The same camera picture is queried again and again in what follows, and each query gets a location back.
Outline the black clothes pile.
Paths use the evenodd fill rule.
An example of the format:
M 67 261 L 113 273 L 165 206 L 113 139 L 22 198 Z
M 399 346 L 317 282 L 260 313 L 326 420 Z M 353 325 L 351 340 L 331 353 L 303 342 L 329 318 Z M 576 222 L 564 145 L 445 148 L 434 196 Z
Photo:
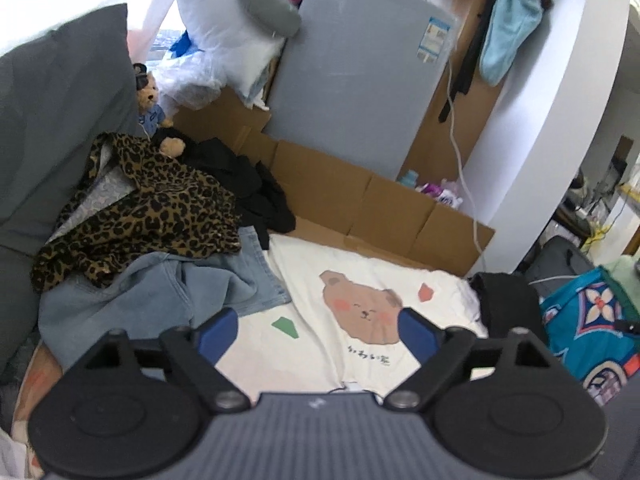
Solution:
M 209 174 L 231 192 L 240 226 L 255 229 L 263 250 L 269 248 L 270 232 L 295 230 L 296 218 L 285 192 L 262 162 L 235 154 L 217 138 L 196 142 L 174 127 L 157 129 L 152 142 L 183 165 Z

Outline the white cartoon bed sheet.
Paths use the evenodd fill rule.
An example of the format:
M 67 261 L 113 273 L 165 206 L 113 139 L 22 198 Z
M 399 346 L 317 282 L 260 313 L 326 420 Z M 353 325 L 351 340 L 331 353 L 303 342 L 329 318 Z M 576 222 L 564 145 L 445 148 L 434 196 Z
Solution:
M 27 433 L 41 466 L 64 477 L 130 479 L 186 455 L 218 415 L 268 392 L 386 396 L 418 368 L 398 315 L 485 336 L 480 302 L 462 278 L 411 269 L 275 235 L 263 250 L 291 301 L 239 316 L 216 365 L 195 348 L 198 327 L 154 339 L 106 332 L 36 405 Z

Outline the light blue jeans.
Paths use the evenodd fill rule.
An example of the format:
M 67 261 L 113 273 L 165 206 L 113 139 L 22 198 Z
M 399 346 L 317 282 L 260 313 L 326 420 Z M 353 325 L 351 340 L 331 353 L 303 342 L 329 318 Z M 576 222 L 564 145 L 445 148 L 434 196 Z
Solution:
M 198 327 L 223 308 L 239 316 L 291 301 L 271 271 L 256 231 L 239 230 L 233 255 L 189 259 L 152 252 L 134 260 L 105 288 L 82 275 L 66 278 L 40 298 L 41 339 L 68 370 L 106 332 L 154 339 L 175 326 Z

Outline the folded black garment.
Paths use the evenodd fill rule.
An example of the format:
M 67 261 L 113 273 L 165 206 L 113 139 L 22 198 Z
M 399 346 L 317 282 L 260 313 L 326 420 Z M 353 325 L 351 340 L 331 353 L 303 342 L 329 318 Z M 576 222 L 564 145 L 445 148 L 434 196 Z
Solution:
M 544 344 L 549 338 L 539 309 L 539 296 L 521 275 L 480 272 L 470 278 L 480 302 L 480 322 L 491 338 L 504 338 L 512 328 L 527 328 Z

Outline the purple white package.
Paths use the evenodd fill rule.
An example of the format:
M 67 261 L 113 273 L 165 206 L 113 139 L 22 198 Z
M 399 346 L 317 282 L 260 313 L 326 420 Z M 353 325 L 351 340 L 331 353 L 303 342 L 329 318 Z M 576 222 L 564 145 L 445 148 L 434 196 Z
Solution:
M 427 182 L 416 187 L 416 192 L 431 197 L 436 202 L 445 204 L 452 209 L 459 209 L 463 203 L 460 188 L 456 181 L 442 179 L 439 183 Z

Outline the leopard print garment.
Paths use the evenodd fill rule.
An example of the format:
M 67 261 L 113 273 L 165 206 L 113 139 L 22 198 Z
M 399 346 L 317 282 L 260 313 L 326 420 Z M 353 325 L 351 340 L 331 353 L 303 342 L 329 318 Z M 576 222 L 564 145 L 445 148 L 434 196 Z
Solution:
M 56 219 L 58 229 L 89 197 L 104 148 L 132 190 L 39 249 L 30 270 L 36 292 L 54 289 L 72 274 L 106 287 L 152 252 L 205 259 L 241 249 L 231 192 L 209 174 L 160 153 L 151 140 L 116 132 L 92 142 L 77 188 Z

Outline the dark grey suitcase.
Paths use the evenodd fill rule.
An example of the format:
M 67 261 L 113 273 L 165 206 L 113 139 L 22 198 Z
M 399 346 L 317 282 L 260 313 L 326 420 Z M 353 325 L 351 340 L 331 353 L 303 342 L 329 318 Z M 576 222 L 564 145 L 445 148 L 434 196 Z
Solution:
M 546 298 L 593 269 L 591 260 L 573 242 L 554 236 L 537 250 L 526 266 L 524 276 L 538 295 Z

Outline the light blue bottle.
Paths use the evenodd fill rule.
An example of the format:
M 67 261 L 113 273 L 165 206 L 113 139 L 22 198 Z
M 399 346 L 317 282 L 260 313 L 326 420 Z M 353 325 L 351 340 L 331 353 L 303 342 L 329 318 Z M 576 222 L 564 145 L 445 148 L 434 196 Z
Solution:
M 416 188 L 418 186 L 418 173 L 414 170 L 408 170 L 403 174 L 398 182 L 406 188 Z

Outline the brown cardboard sheet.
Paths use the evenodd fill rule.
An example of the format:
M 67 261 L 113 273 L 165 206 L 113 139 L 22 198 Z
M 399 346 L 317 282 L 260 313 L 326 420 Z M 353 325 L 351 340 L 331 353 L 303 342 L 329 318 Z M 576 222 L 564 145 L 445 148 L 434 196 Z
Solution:
M 462 65 L 488 0 L 456 0 L 465 12 L 457 40 L 416 133 L 401 171 L 414 169 L 422 180 L 450 177 L 454 161 L 467 158 L 497 102 L 498 94 L 474 84 L 460 96 L 446 120 L 438 115 L 446 101 L 448 77 Z M 496 233 L 480 222 L 480 205 L 466 200 L 459 209 L 406 188 L 393 179 L 343 159 L 265 132 L 271 110 L 248 108 L 230 93 L 201 110 L 179 110 L 177 128 L 190 138 L 217 138 L 232 151 L 265 164 L 285 192 L 295 214 L 296 232 L 318 243 L 463 276 L 488 261 Z

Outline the teal patterned jersey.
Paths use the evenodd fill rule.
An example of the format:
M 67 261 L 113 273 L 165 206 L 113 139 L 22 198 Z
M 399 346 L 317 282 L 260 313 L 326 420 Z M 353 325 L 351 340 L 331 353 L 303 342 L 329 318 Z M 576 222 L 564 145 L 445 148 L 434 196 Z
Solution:
M 548 348 L 597 404 L 614 399 L 639 371 L 639 315 L 608 270 L 576 276 L 540 304 Z

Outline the teddy bear in blue shirt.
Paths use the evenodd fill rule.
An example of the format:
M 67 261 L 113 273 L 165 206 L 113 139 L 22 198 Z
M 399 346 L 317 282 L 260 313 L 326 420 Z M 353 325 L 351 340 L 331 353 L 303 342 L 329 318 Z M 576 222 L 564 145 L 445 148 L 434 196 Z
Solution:
M 158 129 L 171 128 L 174 123 L 160 106 L 160 90 L 153 74 L 143 63 L 134 63 L 132 67 L 136 83 L 138 123 L 144 134 L 152 139 Z M 181 156 L 186 148 L 184 141 L 175 136 L 161 136 L 156 143 L 160 152 L 170 158 Z

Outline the grey appliance box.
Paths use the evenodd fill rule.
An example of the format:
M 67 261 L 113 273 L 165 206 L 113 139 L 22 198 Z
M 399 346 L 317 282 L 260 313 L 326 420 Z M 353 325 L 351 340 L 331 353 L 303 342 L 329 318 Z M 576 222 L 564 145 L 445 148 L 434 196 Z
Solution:
M 265 132 L 396 178 L 457 40 L 427 0 L 303 0 Z

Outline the white pillow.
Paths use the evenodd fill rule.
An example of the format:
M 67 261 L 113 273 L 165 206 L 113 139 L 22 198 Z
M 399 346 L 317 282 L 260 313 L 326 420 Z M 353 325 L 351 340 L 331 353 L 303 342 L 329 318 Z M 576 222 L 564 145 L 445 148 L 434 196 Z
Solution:
M 165 112 L 200 110 L 225 88 L 248 108 L 260 101 L 283 38 L 258 26 L 240 0 L 176 0 L 169 15 L 181 24 L 160 30 L 156 44 L 166 51 L 151 65 Z

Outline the grey pillow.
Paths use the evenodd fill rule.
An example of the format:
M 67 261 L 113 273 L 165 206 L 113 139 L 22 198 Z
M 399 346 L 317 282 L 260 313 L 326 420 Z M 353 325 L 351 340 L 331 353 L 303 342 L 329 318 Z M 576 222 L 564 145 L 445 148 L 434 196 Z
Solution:
M 126 4 L 92 11 L 2 55 L 3 363 L 35 325 L 32 262 L 104 131 L 139 131 Z

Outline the light blue hanging cloth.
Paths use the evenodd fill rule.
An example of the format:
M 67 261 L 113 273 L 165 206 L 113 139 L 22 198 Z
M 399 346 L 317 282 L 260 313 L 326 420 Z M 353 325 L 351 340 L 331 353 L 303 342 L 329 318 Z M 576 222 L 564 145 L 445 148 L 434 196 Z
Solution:
M 495 87 L 510 70 L 518 49 L 544 16 L 542 0 L 496 0 L 480 52 L 480 76 Z

